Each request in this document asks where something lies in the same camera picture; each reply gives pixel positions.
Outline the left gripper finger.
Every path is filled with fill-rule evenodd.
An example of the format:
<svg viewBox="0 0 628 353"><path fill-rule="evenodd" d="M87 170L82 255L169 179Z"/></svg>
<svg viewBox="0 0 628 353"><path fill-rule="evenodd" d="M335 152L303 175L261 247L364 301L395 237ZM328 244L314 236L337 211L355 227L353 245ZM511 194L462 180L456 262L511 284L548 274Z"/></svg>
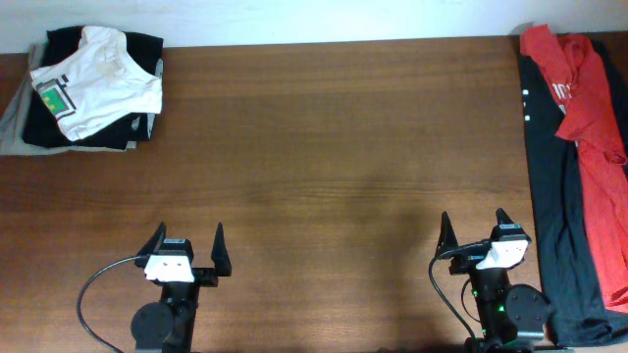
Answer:
<svg viewBox="0 0 628 353"><path fill-rule="evenodd" d="M218 223L211 260L214 263L214 271L217 277L230 277L232 275L232 263L226 245L225 233L222 223Z"/></svg>
<svg viewBox="0 0 628 353"><path fill-rule="evenodd" d="M160 249L163 240L166 237L167 226L164 222L161 222L157 226L153 235L146 241L146 243L137 252L137 256L149 256L156 254Z"/></svg>

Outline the red soccer t-shirt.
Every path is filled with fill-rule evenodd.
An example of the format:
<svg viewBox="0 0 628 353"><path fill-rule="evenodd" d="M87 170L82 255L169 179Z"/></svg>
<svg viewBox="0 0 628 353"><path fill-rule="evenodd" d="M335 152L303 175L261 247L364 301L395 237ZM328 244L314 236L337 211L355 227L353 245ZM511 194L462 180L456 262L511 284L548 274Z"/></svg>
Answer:
<svg viewBox="0 0 628 353"><path fill-rule="evenodd" d="M555 135L576 145L586 235L606 309L627 311L627 153L602 57L582 34L526 29L520 52L539 67L564 113Z"/></svg>

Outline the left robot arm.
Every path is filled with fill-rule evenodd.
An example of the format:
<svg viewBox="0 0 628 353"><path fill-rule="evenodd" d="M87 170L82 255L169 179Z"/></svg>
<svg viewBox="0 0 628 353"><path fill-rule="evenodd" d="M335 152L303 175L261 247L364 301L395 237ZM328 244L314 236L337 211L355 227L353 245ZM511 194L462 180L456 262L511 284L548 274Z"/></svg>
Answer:
<svg viewBox="0 0 628 353"><path fill-rule="evenodd" d="M166 232L160 224L134 260L145 278L161 288L160 298L143 305L131 320L137 352L189 352L200 290L216 287L233 271L222 225L217 225L210 268L195 268L191 241L169 238Z"/></svg>

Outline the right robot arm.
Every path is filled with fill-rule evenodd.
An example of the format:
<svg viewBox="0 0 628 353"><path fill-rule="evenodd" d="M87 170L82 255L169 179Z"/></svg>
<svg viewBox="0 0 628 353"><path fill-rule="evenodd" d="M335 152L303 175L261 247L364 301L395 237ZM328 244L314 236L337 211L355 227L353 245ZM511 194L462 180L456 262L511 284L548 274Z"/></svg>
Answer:
<svg viewBox="0 0 628 353"><path fill-rule="evenodd" d="M544 326L551 313L550 300L529 284L513 284L508 272L524 262L531 237L502 208L489 237L460 245L447 213L428 275L433 288L469 333L464 352L533 352L544 340ZM476 335L440 290L433 274L436 262L449 260L452 276L467 276L482 334Z"/></svg>

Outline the black unfolded shirt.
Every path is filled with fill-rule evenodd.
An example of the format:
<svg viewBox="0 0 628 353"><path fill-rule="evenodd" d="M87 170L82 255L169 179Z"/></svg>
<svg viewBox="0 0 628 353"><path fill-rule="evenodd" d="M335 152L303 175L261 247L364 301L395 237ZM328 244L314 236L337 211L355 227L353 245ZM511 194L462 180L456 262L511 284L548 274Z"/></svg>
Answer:
<svg viewBox="0 0 628 353"><path fill-rule="evenodd" d="M588 244L576 146L556 136L564 118L537 64L518 57L525 145L550 340L596 347L627 339L627 316L605 308Z"/></svg>

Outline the black folded t-shirt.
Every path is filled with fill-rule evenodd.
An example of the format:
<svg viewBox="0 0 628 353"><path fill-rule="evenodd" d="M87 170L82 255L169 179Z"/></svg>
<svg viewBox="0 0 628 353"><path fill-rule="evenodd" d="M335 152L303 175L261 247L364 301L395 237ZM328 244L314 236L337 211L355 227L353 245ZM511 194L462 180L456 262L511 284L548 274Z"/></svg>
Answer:
<svg viewBox="0 0 628 353"><path fill-rule="evenodd" d="M59 64L79 49L81 28L70 26L51 30L47 33L41 64ZM164 40L148 34L129 32L128 52L147 72L155 74L163 69L162 54ZM57 126L53 116L44 106L37 93L31 94L31 103L26 115L23 140L28 144L45 148L53 147L105 147L124 150L130 142L151 139L155 116L146 113L131 113L104 127L93 135L77 140L69 140Z"/></svg>

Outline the white folded t-shirt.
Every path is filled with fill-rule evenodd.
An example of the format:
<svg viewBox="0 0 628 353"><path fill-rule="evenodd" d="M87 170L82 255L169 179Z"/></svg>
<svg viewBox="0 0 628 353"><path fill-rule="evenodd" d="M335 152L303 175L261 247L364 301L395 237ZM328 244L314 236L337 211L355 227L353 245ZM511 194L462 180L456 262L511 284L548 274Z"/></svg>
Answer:
<svg viewBox="0 0 628 353"><path fill-rule="evenodd" d="M59 130L77 141L131 113L160 114L163 80L131 57L128 32L96 25L80 28L76 52L29 73L33 93Z"/></svg>

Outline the grey folded t-shirt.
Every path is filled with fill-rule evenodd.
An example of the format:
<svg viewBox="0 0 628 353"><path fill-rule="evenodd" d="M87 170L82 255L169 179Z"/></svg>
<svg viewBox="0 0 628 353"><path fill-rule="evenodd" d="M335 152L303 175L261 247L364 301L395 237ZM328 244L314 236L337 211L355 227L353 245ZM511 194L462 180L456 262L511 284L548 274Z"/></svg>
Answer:
<svg viewBox="0 0 628 353"><path fill-rule="evenodd" d="M32 44L28 52L28 68L37 69L40 67L46 44ZM130 140L122 148L110 148L104 146L62 146L62 147L41 147L26 143L23 139L23 132L26 126L27 111L31 103L32 87L30 75L26 73L22 82L10 101L1 118L1 155L3 156L46 156L65 153L69 151L77 152L126 152L136 148L137 141ZM130 123L123 123L130 132L137 133L147 140L152 137L152 130L156 119L155 114L135 114L131 115Z"/></svg>

